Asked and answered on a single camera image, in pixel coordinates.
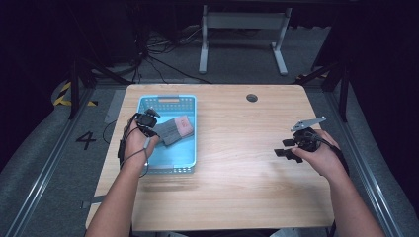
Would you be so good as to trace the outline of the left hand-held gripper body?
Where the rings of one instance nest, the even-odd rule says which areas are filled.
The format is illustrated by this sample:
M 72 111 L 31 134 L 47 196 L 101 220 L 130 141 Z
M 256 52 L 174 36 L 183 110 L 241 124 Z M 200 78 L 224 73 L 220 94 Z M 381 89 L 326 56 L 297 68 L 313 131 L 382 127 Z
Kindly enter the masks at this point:
M 150 131 L 157 124 L 157 119 L 160 114 L 157 113 L 153 108 L 145 110 L 142 114 L 137 113 L 134 116 L 134 120 L 137 124 L 138 129 L 144 134 L 145 131 Z

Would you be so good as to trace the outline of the black metal stand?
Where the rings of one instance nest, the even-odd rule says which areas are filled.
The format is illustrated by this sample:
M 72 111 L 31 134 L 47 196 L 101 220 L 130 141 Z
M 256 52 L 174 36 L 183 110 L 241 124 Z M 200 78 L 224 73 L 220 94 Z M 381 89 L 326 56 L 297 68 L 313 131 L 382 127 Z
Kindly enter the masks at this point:
M 295 85 L 304 85 L 315 78 L 326 74 L 320 88 L 323 92 L 332 93 L 337 86 L 340 86 L 338 101 L 338 114 L 343 122 L 347 122 L 346 110 L 349 93 L 349 68 L 346 64 L 333 62 L 312 71 L 307 75 L 298 75 L 293 82 Z
M 93 69 L 116 81 L 118 84 L 130 85 L 130 82 L 126 79 L 107 69 L 105 66 L 100 65 L 98 62 L 83 57 L 75 58 L 70 66 L 71 111 L 69 119 L 74 119 L 81 108 L 79 82 L 82 82 L 83 86 L 87 89 L 94 89 L 97 84 L 97 80 L 92 72 Z

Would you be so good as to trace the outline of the yellow black hazard tape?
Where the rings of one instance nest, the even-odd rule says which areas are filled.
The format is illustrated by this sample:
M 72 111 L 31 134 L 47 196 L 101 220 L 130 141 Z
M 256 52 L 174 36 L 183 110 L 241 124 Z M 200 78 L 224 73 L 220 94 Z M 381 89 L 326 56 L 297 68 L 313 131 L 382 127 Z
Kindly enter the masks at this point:
M 66 82 L 60 92 L 58 93 L 56 99 L 53 101 L 53 105 L 54 106 L 71 106 L 72 102 L 70 100 L 65 100 L 65 95 L 68 92 L 68 90 L 71 87 L 71 83 L 70 82 Z

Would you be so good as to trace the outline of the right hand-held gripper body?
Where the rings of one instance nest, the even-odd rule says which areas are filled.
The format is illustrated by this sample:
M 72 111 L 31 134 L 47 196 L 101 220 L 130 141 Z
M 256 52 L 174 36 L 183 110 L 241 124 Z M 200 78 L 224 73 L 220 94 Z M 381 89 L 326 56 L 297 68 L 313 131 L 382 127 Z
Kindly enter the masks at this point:
M 326 117 L 299 120 L 291 128 L 291 131 L 293 131 L 293 140 L 300 149 L 314 152 L 319 148 L 322 138 L 312 127 L 323 121 L 326 121 Z

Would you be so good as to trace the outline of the small grey tape piece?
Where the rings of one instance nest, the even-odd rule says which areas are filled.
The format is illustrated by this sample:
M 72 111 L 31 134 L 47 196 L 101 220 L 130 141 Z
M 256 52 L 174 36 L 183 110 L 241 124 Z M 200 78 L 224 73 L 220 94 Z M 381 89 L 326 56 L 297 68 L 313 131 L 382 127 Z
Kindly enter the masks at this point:
M 104 200 L 104 196 L 96 196 L 96 197 L 92 197 L 90 200 L 83 200 L 81 202 L 81 209 L 87 209 L 89 208 L 92 204 L 97 204 L 97 203 L 101 203 Z

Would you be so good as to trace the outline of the aluminium floor rail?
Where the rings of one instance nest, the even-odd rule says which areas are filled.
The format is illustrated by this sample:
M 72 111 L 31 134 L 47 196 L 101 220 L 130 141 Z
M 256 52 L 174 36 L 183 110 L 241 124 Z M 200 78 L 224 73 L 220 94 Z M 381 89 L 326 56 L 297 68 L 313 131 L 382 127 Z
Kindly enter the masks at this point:
M 19 212 L 17 213 L 4 237 L 22 236 L 22 233 L 24 232 L 30 218 L 38 206 L 42 195 L 62 157 L 63 149 L 68 143 L 69 137 L 74 130 L 75 125 L 79 121 L 81 114 L 87 107 L 87 103 L 91 99 L 93 93 L 93 89 L 85 89 L 82 93 L 81 97 L 79 98 L 79 109 L 75 112 L 71 119 L 67 119 L 65 121 L 64 128 L 61 131 L 60 136 L 54 143 L 53 149 L 49 153 L 41 169 L 41 172 L 33 182 L 25 201 L 23 202 Z
M 383 227 L 384 233 L 387 237 L 404 237 L 399 226 L 395 222 L 394 216 L 389 208 L 389 204 L 383 195 L 381 187 L 378 184 L 373 171 L 371 170 L 365 156 L 357 146 L 354 134 L 352 133 L 350 127 L 341 119 L 338 102 L 334 98 L 334 95 L 332 93 L 325 93 L 324 97 L 333 111 L 333 117 L 338 120 L 340 132 L 344 135 L 349 147 L 349 153 L 353 157 L 352 163 L 366 189 L 370 203 L 375 210 L 379 223 Z

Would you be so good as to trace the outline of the person's left hand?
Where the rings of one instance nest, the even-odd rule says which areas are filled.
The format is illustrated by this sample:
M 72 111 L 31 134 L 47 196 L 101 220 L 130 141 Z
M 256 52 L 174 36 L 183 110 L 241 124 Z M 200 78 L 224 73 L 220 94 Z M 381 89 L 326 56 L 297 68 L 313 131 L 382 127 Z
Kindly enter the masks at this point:
M 132 121 L 127 130 L 126 148 L 122 170 L 130 171 L 138 176 L 142 173 L 143 167 L 153 153 L 154 147 L 159 142 L 157 135 L 146 137 Z

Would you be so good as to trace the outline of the white metal desk frame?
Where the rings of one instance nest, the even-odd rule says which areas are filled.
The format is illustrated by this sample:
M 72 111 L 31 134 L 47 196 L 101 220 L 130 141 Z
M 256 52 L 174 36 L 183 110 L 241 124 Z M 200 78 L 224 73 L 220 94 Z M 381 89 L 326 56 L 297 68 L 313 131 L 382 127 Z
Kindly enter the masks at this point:
M 213 12 L 208 5 L 203 6 L 202 15 L 202 47 L 199 63 L 199 73 L 206 74 L 208 69 L 209 41 L 208 29 L 252 29 L 276 30 L 278 39 L 271 43 L 279 72 L 288 74 L 281 48 L 292 15 L 292 8 L 281 13 L 242 13 L 242 12 Z

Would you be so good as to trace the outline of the grey floor tape strip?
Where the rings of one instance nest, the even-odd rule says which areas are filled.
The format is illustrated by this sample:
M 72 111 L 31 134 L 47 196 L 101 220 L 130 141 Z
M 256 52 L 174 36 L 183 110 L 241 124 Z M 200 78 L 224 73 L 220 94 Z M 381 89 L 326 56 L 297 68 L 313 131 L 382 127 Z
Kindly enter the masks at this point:
M 118 118 L 122 102 L 125 97 L 125 90 L 116 90 L 110 102 L 108 111 L 105 116 L 105 123 L 111 123 Z

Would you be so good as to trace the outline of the blue plastic basket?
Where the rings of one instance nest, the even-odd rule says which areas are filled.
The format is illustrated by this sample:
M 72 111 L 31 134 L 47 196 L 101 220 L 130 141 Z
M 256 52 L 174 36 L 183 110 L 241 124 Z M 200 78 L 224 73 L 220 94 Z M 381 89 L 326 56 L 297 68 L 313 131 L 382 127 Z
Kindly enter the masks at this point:
M 149 108 L 153 108 L 160 114 L 157 124 L 180 116 L 187 116 L 194 128 L 194 133 L 170 146 L 165 146 L 158 136 L 159 142 L 146 163 L 144 174 L 193 173 L 197 160 L 196 97 L 194 95 L 142 96 L 138 100 L 137 112 L 142 114 Z

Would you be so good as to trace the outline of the person's right hand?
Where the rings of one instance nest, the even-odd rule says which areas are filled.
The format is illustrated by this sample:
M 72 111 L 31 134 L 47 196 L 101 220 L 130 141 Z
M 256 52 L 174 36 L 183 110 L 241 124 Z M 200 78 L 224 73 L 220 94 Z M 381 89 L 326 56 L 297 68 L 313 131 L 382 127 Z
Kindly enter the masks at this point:
M 327 144 L 322 143 L 315 152 L 307 152 L 296 147 L 292 149 L 292 153 L 308 162 L 328 182 L 339 182 L 347 178 L 344 166 Z

